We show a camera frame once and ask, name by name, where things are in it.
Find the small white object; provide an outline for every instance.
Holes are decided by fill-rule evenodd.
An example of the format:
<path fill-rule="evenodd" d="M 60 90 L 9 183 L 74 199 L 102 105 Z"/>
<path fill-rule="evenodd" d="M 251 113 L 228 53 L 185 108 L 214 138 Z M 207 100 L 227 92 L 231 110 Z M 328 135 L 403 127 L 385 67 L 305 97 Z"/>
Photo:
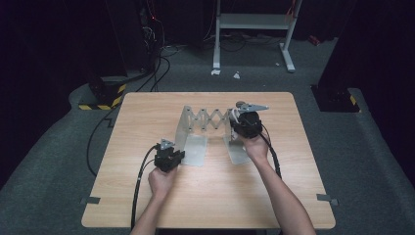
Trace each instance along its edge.
<path fill-rule="evenodd" d="M 220 70 L 212 70 L 211 75 L 219 75 L 220 74 Z"/>
<path fill-rule="evenodd" d="M 234 78 L 236 78 L 236 79 L 240 79 L 241 77 L 239 76 L 239 72 L 238 71 L 236 71 L 236 73 L 235 73 L 235 75 L 234 75 Z"/>

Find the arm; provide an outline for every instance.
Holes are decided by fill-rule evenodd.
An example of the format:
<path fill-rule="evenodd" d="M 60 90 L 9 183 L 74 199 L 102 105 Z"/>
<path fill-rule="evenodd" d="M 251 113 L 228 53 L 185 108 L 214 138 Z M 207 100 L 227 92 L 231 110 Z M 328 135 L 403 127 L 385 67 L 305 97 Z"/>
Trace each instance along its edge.
<path fill-rule="evenodd" d="M 265 141 L 260 136 L 242 141 L 248 156 L 259 171 L 284 235 L 315 234 L 304 206 L 269 164 L 266 157 L 268 146 Z"/>
<path fill-rule="evenodd" d="M 161 171 L 158 167 L 150 172 L 149 182 L 153 196 L 144 212 L 136 221 L 134 229 L 130 233 L 131 235 L 155 234 L 161 208 L 171 189 L 176 173 L 177 167 L 169 173 Z"/>

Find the metal stand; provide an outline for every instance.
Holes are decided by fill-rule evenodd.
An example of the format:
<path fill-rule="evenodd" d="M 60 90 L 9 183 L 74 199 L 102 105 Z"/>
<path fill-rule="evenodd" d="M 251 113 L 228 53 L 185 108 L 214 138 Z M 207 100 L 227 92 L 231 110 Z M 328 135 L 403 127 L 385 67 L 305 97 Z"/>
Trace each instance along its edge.
<path fill-rule="evenodd" d="M 265 14 L 221 14 L 220 0 L 217 0 L 216 8 L 216 35 L 213 52 L 213 71 L 211 74 L 220 74 L 220 30 L 222 28 L 248 28 L 248 29 L 286 29 L 287 36 L 285 43 L 280 44 L 287 70 L 296 71 L 291 60 L 288 47 L 299 16 L 302 0 L 296 1 L 294 17 L 286 23 L 286 15 L 265 15 Z"/>

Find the wooden table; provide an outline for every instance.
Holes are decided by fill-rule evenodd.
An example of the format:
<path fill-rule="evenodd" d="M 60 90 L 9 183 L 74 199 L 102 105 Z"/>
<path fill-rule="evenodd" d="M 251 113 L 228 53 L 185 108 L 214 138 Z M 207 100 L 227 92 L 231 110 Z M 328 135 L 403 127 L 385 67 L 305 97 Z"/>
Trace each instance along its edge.
<path fill-rule="evenodd" d="M 283 180 L 299 197 L 316 229 L 330 229 L 335 219 L 313 158 L 294 97 L 286 92 L 265 93 L 129 93 L 125 95 L 107 151 L 82 218 L 86 227 L 129 227 L 137 174 L 147 151 L 162 138 L 174 141 L 185 105 L 193 112 L 219 109 L 225 114 L 237 101 L 267 105 L 260 111 L 277 152 Z M 232 164 L 224 145 L 224 125 L 207 128 L 203 166 L 181 165 L 173 190 L 162 210 L 162 228 L 275 228 L 268 194 L 253 163 Z M 268 154 L 271 165 L 272 157 Z M 137 218 L 151 198 L 144 172 L 138 197 Z"/>

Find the gray carpet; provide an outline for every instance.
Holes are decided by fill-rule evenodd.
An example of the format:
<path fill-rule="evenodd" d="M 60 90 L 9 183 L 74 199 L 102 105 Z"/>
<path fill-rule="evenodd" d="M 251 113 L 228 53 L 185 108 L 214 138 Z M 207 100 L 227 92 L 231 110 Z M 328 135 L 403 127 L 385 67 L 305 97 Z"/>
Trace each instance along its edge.
<path fill-rule="evenodd" d="M 350 89 L 361 113 L 318 110 L 310 85 L 318 82 L 335 43 L 315 47 L 293 41 L 290 53 L 295 73 L 286 71 L 275 43 L 246 45 L 237 52 L 222 50 L 220 76 L 210 75 L 212 49 L 179 47 L 180 52 L 167 57 L 171 68 L 159 83 L 159 91 L 292 92 L 326 191 L 340 201 L 333 207 L 336 227 L 318 234 L 415 234 L 414 189 L 394 160 L 360 91 Z M 240 44 L 223 46 L 237 49 Z M 163 62 L 159 77 L 166 68 Z M 240 79 L 233 77 L 237 71 Z M 144 81 L 129 83 L 126 91 L 135 91 Z M 150 83 L 142 91 L 149 91 Z M 95 125 L 108 113 L 77 108 L 85 89 L 83 85 L 71 93 L 72 110 L 39 139 L 0 192 L 0 234 L 128 234 L 128 228 L 85 228 L 80 222 L 85 209 L 80 199 L 89 196 L 94 183 L 85 160 L 87 142 Z M 117 110 L 110 118 L 116 120 L 116 115 Z M 95 170 L 111 136 L 107 125 L 104 121 L 99 126 L 91 143 Z"/>

